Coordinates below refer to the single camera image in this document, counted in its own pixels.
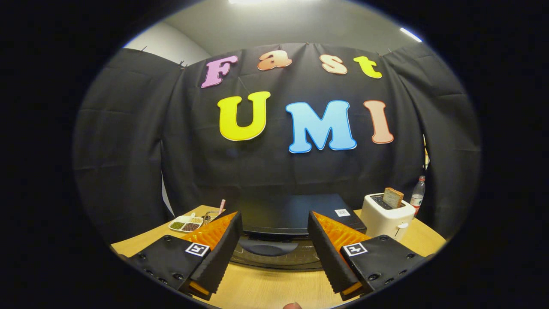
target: wooden table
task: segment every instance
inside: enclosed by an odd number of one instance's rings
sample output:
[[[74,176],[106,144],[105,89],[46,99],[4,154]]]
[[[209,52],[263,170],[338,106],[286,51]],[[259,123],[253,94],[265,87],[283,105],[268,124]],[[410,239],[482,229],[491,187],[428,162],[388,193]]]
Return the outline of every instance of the wooden table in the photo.
[[[203,216],[207,211],[217,209],[199,206],[186,215],[194,212],[196,216]],[[360,217],[361,210],[355,210],[355,213]],[[130,257],[166,234],[176,237],[183,235],[170,230],[169,223],[112,246],[118,253]],[[427,256],[437,252],[446,241],[430,227],[414,218],[400,242],[412,251]],[[204,302],[227,309],[282,309],[284,305],[294,301],[304,309],[331,308],[344,303],[339,294],[333,292],[323,270],[264,269],[233,262],[229,263],[217,293],[212,294],[211,299]]]

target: white divided tray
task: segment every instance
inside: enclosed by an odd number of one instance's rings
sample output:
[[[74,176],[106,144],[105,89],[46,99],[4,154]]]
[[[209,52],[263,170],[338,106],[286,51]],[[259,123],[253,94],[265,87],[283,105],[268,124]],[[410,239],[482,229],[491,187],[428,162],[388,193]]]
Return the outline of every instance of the white divided tray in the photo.
[[[183,226],[180,227],[179,229],[174,229],[174,228],[171,227],[174,222],[183,223]],[[168,227],[171,230],[174,230],[174,231],[180,231],[180,232],[183,232],[183,233],[188,233],[191,230],[189,230],[189,231],[183,230],[186,227],[187,223],[198,224],[198,226],[196,227],[196,229],[198,229],[202,226],[203,222],[204,222],[204,220],[201,217],[195,217],[194,212],[193,212],[190,216],[179,216],[179,217],[175,218],[174,220],[172,220],[172,222],[170,222]]]

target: black cloth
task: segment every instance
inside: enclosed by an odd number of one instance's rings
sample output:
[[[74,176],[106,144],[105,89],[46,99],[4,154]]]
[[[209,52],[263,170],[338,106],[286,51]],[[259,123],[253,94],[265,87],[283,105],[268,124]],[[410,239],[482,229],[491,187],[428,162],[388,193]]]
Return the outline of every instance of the black cloth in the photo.
[[[97,75],[77,115],[73,166],[82,204],[108,243],[165,223],[160,136],[179,65],[123,49]]]
[[[259,57],[277,49],[286,51],[292,64],[258,70]],[[325,71],[322,54],[341,58],[348,73]],[[223,82],[202,89],[206,64],[232,55],[238,62],[221,76]],[[364,74],[353,61],[359,56],[375,61],[383,77]],[[265,129],[248,141],[225,139],[217,103],[240,96],[237,123],[246,126],[253,119],[247,98],[257,91],[271,93]],[[356,148],[331,150],[330,133],[323,150],[307,136],[312,150],[290,153],[293,121],[286,105],[307,102],[322,117],[334,100],[349,102]],[[386,104],[393,142],[372,142],[372,119],[363,106],[368,100]],[[230,209],[244,192],[338,193],[359,209],[364,195],[389,186],[409,200],[424,174],[422,134],[432,161],[418,218],[448,237],[464,218],[478,182],[478,128],[459,81],[423,44],[382,57],[322,44],[269,45],[215,56],[185,70],[123,49],[97,77],[80,111],[75,169],[88,213],[114,242],[171,217],[161,198],[161,171],[176,216],[200,204],[217,206],[222,198]]]
[[[449,238],[474,202],[481,139],[473,105],[452,70],[425,44],[383,57],[411,98],[425,132],[430,164],[417,218]]]
[[[282,49],[292,63],[284,68],[260,71],[259,57]],[[344,59],[345,75],[321,67],[319,56]],[[219,85],[202,89],[206,64],[235,55]],[[365,75],[353,59],[367,56],[378,62],[381,79]],[[263,132],[247,141],[230,141],[219,130],[219,100],[240,96],[237,123],[252,121],[247,99],[253,92],[268,91],[267,123]],[[328,102],[349,102],[349,123],[357,141],[353,150],[313,148],[308,153],[290,153],[293,143],[292,116],[285,110],[294,102],[307,102],[322,117]],[[373,125],[364,101],[385,102],[385,114],[395,140],[372,142]],[[189,66],[175,87],[163,137],[163,171],[166,191],[174,205],[217,206],[231,202],[246,191],[289,194],[338,193],[359,209],[364,195],[383,192],[391,186],[410,197],[424,161],[423,138],[411,98],[397,74],[375,53],[317,44],[282,44],[226,53]]]

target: plastic bottle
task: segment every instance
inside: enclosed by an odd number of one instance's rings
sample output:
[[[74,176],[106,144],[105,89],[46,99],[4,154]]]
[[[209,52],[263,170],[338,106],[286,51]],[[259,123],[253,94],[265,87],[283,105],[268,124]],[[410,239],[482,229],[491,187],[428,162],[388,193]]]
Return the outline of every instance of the plastic bottle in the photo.
[[[420,176],[419,182],[417,183],[416,187],[413,189],[412,199],[410,200],[410,205],[412,205],[416,209],[416,213],[414,214],[414,217],[417,215],[417,212],[419,211],[419,207],[421,206],[421,202],[423,201],[424,195],[425,195],[425,176]]]

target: straw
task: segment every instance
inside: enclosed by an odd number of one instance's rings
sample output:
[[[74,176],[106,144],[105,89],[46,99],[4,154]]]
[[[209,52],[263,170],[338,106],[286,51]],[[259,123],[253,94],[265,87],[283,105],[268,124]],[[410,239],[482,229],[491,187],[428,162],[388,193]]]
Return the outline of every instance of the straw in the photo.
[[[223,212],[223,207],[225,207],[225,200],[221,200],[221,205],[219,206],[218,216]]]

